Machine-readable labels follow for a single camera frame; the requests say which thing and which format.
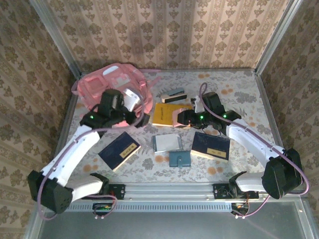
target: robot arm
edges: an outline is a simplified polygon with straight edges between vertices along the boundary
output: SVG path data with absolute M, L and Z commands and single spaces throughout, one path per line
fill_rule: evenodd
M 218 95 L 214 92 L 202 95 L 203 102 L 219 118 L 225 118 L 233 123 L 221 120 L 208 111 L 195 113 L 196 110 L 185 110 L 177 115 L 177 122 L 181 125 L 203 129 L 212 125 L 214 129 L 237 141 L 246 147 L 258 161 L 265 167 L 262 173 L 241 172 L 229 180 L 229 187 L 234 197 L 242 196 L 243 192 L 267 192 L 271 197 L 279 199 L 302 183 L 300 173 L 283 159 L 278 153 L 283 153 L 300 169 L 301 161 L 298 152 L 294 149 L 284 148 L 269 142 L 261 134 L 253 130 L 234 111 L 225 111 Z
M 137 118 L 134 112 L 128 110 L 127 106 L 133 109 L 139 100 L 137 95 L 124 100 L 121 92 L 112 89 L 106 90 L 100 104 L 84 115 L 80 126 L 59 154 L 40 172 L 33 170 L 28 175 L 28 184 L 33 200 L 37 201 L 40 185 L 45 177 L 47 180 L 40 195 L 41 204 L 57 214 L 63 213 L 70 203 L 77 199 L 97 193 L 108 194 L 109 180 L 97 173 L 74 182 L 68 182 L 68 180 L 87 151 L 105 133 L 105 131 L 94 131 L 93 129 L 111 128 L 124 120 L 128 124 L 133 124 Z M 149 117 L 145 115 L 136 127 L 144 126 L 148 120 Z

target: book cover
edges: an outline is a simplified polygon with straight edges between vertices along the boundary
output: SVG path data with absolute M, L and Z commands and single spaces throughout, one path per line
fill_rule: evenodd
M 141 145 L 124 132 L 99 152 L 99 156 L 115 171 L 140 148 Z
M 196 132 L 190 154 L 228 162 L 229 146 L 228 138 Z
M 191 110 L 192 106 L 157 103 L 155 105 L 152 125 L 173 126 L 173 111 L 181 108 Z

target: navy blue book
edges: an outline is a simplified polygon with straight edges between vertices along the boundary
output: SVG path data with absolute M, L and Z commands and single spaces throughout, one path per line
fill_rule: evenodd
M 140 148 L 141 145 L 124 132 L 99 152 L 99 156 L 115 171 Z
M 196 132 L 190 154 L 228 162 L 229 146 L 228 138 Z

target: cable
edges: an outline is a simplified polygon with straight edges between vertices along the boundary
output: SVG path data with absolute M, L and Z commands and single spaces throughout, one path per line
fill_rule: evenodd
M 88 197 L 91 197 L 91 198 L 113 198 L 114 199 L 114 202 L 112 204 L 112 208 L 111 210 L 106 214 L 106 215 L 103 215 L 103 216 L 100 216 L 101 219 L 104 219 L 105 217 L 107 217 L 109 214 L 111 214 L 111 212 L 115 209 L 117 203 L 118 203 L 118 199 L 113 196 L 113 195 L 89 195 Z M 95 215 L 95 219 L 98 219 L 99 215 L 96 214 L 96 209 L 100 207 L 100 205 L 97 205 L 94 210 L 93 210 L 93 214 Z
M 143 101 L 143 98 L 142 96 L 137 93 L 137 92 L 134 92 L 135 94 L 138 95 L 138 97 L 140 98 L 140 101 L 142 103 L 142 111 L 141 111 L 141 115 L 140 117 L 137 119 L 136 122 L 134 122 L 132 125 L 129 125 L 129 126 L 124 126 L 124 127 L 117 127 L 117 128 L 97 128 L 97 129 L 93 129 L 93 130 L 90 130 L 90 131 L 87 131 L 81 135 L 79 135 L 63 152 L 62 154 L 60 155 L 60 157 L 56 160 L 55 164 L 51 167 L 51 169 L 49 170 L 49 172 L 46 174 L 46 176 L 44 177 L 44 179 L 42 180 L 41 184 L 40 184 L 40 187 L 39 187 L 39 191 L 38 191 L 38 195 L 37 195 L 37 209 L 38 209 L 38 213 L 39 213 L 39 216 L 41 219 L 43 219 L 44 221 L 49 221 L 49 220 L 52 220 L 54 218 L 56 218 L 57 214 L 54 214 L 52 217 L 50 218 L 47 218 L 43 211 L 41 210 L 41 196 L 42 196 L 42 192 L 43 192 L 43 187 L 44 187 L 44 184 L 45 182 L 47 181 L 47 179 L 49 178 L 49 176 L 51 175 L 52 172 L 55 171 L 56 169 L 56 166 L 60 163 L 60 161 L 63 159 L 63 157 L 68 153 L 68 151 L 75 145 L 77 144 L 77 142 L 83 138 L 84 136 L 90 134 L 90 133 L 94 133 L 94 132 L 105 132 L 105 131 L 109 131 L 109 130 L 119 130 L 119 129 L 129 129 L 129 128 L 132 128 L 134 126 L 136 126 L 139 122 L 141 122 L 143 116 L 144 116 L 144 110 L 145 110 L 145 104 L 144 104 L 144 101 Z
M 233 121 L 230 121 L 228 119 L 225 119 L 217 114 L 215 114 L 213 111 L 211 111 L 208 106 L 205 104 L 204 100 L 203 100 L 203 97 L 202 95 L 206 92 L 207 90 L 207 83 L 204 82 L 203 84 L 201 84 L 200 88 L 199 88 L 199 98 L 200 98 L 200 101 L 201 103 L 203 104 L 204 108 L 210 112 L 213 116 L 215 116 L 216 118 L 220 119 L 220 120 L 223 120 L 227 123 L 232 123 L 248 132 L 250 132 L 253 136 L 255 136 L 257 139 L 259 139 L 262 143 L 264 143 L 268 148 L 272 149 L 275 153 L 279 154 L 279 156 L 281 156 L 285 161 L 287 161 L 291 166 L 293 166 L 299 173 L 300 175 L 302 176 L 302 178 L 304 179 L 304 183 L 306 184 L 306 189 L 301 192 L 301 193 L 290 193 L 290 194 L 294 194 L 294 195 L 304 195 L 308 192 L 309 190 L 309 180 L 308 178 L 306 177 L 306 175 L 304 174 L 304 172 L 297 166 L 295 165 L 292 161 L 290 161 L 282 152 L 280 152 L 279 150 L 277 150 L 276 148 L 274 148 L 271 144 L 269 144 L 267 141 L 265 141 L 262 137 L 260 137 L 258 134 L 256 134 L 255 132 L 253 132 L 251 129 L 241 125 L 240 123 L 237 123 L 237 122 L 233 122 Z
M 239 211 L 236 211 L 236 213 L 238 215 L 236 215 L 235 217 L 236 218 L 245 219 L 246 217 L 250 217 L 250 216 L 254 215 L 255 213 L 257 213 L 266 204 L 266 202 L 268 201 L 269 198 L 270 198 L 270 195 L 268 195 L 267 198 L 263 201 L 263 203 L 255 211 L 253 211 L 252 213 L 248 213 L 247 212 L 245 215 L 243 215 Z

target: small box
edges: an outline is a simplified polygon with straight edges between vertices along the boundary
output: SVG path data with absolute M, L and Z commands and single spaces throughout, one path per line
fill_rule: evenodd
M 170 167 L 190 167 L 190 151 L 171 151 L 169 152 Z

